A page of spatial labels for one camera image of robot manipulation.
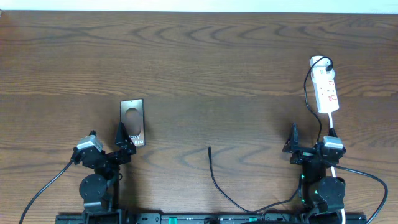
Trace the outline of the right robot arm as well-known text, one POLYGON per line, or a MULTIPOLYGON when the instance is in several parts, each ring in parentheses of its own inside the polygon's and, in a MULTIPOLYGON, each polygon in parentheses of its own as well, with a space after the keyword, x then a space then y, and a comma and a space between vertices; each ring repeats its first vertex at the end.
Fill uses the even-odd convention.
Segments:
POLYGON ((345 181, 340 177, 328 176, 326 170, 343 157, 346 149, 342 140, 330 133, 313 147, 299 144, 299 132, 293 124, 283 152, 291 154, 290 163, 302 167, 301 198, 304 223, 338 222, 337 213, 344 209, 345 181))

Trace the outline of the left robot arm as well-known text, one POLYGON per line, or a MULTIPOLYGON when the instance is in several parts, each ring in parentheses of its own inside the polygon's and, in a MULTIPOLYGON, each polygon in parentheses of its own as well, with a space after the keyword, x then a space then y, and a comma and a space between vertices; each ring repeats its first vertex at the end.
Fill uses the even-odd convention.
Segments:
POLYGON ((106 153, 96 131, 92 130, 73 148, 71 162, 94 170, 79 186, 84 206, 83 223, 130 222, 128 211, 119 208, 120 166, 131 162, 136 146, 122 122, 116 131, 115 145, 119 148, 117 151, 106 153))

